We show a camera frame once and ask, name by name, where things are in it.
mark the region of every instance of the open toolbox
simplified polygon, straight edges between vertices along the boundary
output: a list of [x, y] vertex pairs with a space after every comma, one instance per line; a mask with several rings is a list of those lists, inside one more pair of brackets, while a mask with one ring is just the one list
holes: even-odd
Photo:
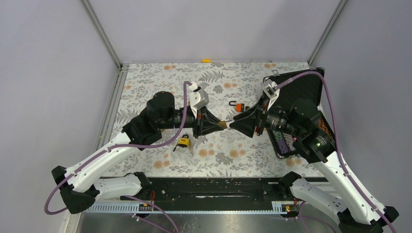
[[[325, 74], [325, 70], [319, 67], [311, 70], [301, 70], [297, 72], [280, 74], [277, 76], [265, 77], [265, 80], [269, 78], [275, 83], [280, 84], [287, 79], [306, 71], [315, 71], [320, 73], [322, 76]], [[297, 79], [280, 90], [279, 97], [275, 104], [269, 109], [269, 112], [279, 111], [280, 109], [282, 111], [289, 111], [292, 108], [293, 103], [298, 99], [309, 99], [316, 103], [316, 105], [319, 105], [321, 101], [322, 88], [322, 81], [316, 75], [306, 75], [305, 77]], [[335, 137], [323, 113], [318, 127], [331, 137]], [[267, 132], [273, 148], [279, 158], [288, 158], [297, 154], [296, 149], [293, 147], [294, 139], [291, 135], [272, 130], [267, 130]]]

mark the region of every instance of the table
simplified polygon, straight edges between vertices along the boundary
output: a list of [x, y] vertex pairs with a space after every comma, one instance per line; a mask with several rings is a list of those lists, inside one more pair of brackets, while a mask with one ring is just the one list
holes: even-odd
[[[176, 108], [183, 107], [183, 81], [196, 82], [209, 95], [208, 109], [222, 120], [231, 120], [237, 114], [229, 101], [253, 106], [262, 94], [263, 77], [308, 69], [306, 62], [281, 63], [147, 63], [130, 64], [120, 98], [111, 138], [122, 126], [146, 107], [156, 92], [174, 94]], [[164, 142], [175, 130], [164, 130]], [[277, 158], [267, 132], [249, 138], [235, 130], [200, 136], [194, 139], [192, 149], [179, 148], [173, 152], [177, 140], [165, 147], [146, 149], [123, 160], [104, 176], [123, 176], [142, 171], [148, 177], [282, 177], [295, 171], [303, 177], [322, 174], [300, 156]]]

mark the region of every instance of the floral tablecloth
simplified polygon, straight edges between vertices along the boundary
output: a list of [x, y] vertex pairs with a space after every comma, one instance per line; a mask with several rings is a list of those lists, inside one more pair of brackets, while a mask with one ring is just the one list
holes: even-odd
[[[308, 69], [307, 63], [171, 63], [131, 64], [127, 73], [113, 127], [113, 138], [124, 124], [137, 116], [158, 91], [175, 96], [176, 108], [183, 107], [183, 81], [196, 82], [209, 95], [208, 109], [222, 120], [237, 114], [231, 100], [253, 106], [262, 94], [260, 83], [273, 70], [287, 73]], [[177, 130], [164, 130], [164, 142]], [[194, 139], [191, 149], [173, 148], [177, 140], [158, 149], [136, 150], [104, 176], [122, 176], [142, 171], [148, 177], [282, 177], [290, 171], [302, 176], [322, 174], [299, 156], [277, 158], [267, 132], [249, 138], [236, 130], [224, 130]]]

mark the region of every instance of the robotic arm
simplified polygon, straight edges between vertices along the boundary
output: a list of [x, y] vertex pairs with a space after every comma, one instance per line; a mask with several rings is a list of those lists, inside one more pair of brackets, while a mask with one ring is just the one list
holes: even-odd
[[[206, 108], [207, 93], [195, 83], [189, 86], [190, 108], [187, 108], [184, 128], [192, 128], [195, 138], [226, 129], [226, 122], [220, 121]], [[147, 102], [145, 109], [123, 126], [114, 139], [102, 148], [70, 166], [57, 166], [51, 171], [56, 184], [71, 176], [61, 187], [63, 202], [72, 214], [86, 210], [96, 200], [125, 195], [146, 195], [150, 183], [142, 172], [125, 177], [101, 179], [103, 173], [121, 160], [136, 152], [127, 145], [151, 145], [161, 139], [161, 129], [179, 128], [184, 108], [174, 108], [174, 96], [170, 92], [158, 92]]]
[[[276, 86], [271, 80], [264, 82], [264, 94], [258, 103], [235, 116], [230, 127], [248, 137], [253, 137], [255, 132], [258, 136], [261, 135], [265, 128], [296, 137], [293, 146], [298, 154], [327, 178], [342, 199], [316, 188], [294, 172], [280, 181], [284, 186], [285, 196], [292, 195], [312, 204], [330, 216], [344, 233], [383, 232], [382, 227], [386, 222], [377, 211], [384, 213], [392, 223], [399, 215], [396, 209], [384, 206], [373, 197], [342, 158], [347, 172], [344, 171], [335, 141], [317, 126], [322, 114], [312, 101], [296, 100], [288, 113], [281, 109], [278, 112], [269, 111], [279, 96], [280, 90]], [[376, 209], [371, 208], [350, 179], [370, 198]]]

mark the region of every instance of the white wall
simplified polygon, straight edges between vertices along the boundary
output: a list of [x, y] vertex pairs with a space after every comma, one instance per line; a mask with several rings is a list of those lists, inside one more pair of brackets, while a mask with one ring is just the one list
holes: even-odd
[[90, 0], [131, 62], [307, 61], [339, 0]]
[[412, 218], [410, 9], [410, 0], [349, 1], [316, 61], [326, 69], [344, 156], [399, 211], [398, 232], [410, 232]]
[[0, 232], [55, 233], [51, 170], [91, 154], [116, 68], [76, 0], [3, 0], [0, 35]]

